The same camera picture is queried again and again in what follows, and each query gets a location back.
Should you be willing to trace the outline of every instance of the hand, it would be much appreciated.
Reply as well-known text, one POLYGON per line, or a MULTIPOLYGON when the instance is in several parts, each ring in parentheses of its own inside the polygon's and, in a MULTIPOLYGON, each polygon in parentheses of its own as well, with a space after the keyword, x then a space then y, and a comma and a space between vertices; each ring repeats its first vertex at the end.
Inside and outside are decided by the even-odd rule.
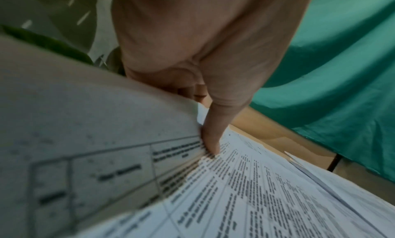
POLYGON ((213 103, 209 151, 279 65, 310 0, 113 0, 127 77, 213 103))

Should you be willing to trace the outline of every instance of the paper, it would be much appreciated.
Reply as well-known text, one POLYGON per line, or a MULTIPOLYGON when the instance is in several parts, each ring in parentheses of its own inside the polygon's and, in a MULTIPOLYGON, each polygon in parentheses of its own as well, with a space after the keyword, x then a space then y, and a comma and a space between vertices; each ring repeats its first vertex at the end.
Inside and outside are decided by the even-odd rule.
POLYGON ((393 237, 395 233, 395 207, 393 205, 336 174, 289 155, 302 166, 298 166, 301 170, 370 223, 378 232, 387 237, 393 237))
POLYGON ((194 102, 10 40, 0 50, 0 237, 368 237, 262 145, 227 129, 208 153, 194 102))

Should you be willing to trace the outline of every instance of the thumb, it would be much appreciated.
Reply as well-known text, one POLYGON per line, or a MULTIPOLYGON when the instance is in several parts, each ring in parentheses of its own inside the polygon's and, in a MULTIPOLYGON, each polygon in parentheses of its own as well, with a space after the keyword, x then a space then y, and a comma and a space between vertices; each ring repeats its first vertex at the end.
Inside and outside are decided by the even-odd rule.
POLYGON ((215 101, 211 104, 202 128, 202 139, 208 151, 219 154, 219 140, 223 132, 250 101, 238 106, 220 105, 215 101))

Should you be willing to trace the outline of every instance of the teal curtain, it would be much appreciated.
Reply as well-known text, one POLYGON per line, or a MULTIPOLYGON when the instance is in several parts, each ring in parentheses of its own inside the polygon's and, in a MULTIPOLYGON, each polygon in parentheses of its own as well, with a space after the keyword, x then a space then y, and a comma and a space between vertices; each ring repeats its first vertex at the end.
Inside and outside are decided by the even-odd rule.
POLYGON ((395 182, 395 0, 312 0, 251 107, 395 182))

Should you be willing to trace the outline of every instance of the teal fabric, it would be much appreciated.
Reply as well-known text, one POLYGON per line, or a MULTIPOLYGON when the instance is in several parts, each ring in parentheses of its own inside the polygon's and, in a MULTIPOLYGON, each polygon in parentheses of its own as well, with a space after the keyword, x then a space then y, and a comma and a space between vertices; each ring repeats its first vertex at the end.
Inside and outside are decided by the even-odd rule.
POLYGON ((395 182, 395 0, 312 0, 251 107, 395 182))

